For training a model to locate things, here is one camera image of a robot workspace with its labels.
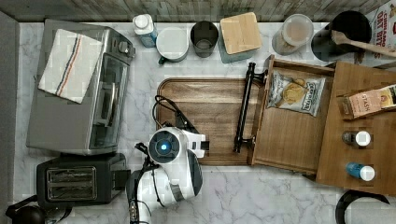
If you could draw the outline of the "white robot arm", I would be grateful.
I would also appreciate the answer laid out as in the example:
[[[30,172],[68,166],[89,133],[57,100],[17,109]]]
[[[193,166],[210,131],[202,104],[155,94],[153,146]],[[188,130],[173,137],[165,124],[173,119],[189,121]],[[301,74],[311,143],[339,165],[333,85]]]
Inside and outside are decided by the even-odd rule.
[[[154,210],[199,194],[203,185],[199,160],[209,150],[203,134],[165,127],[151,136],[148,145],[135,147],[146,158],[126,182],[130,224],[152,224]]]

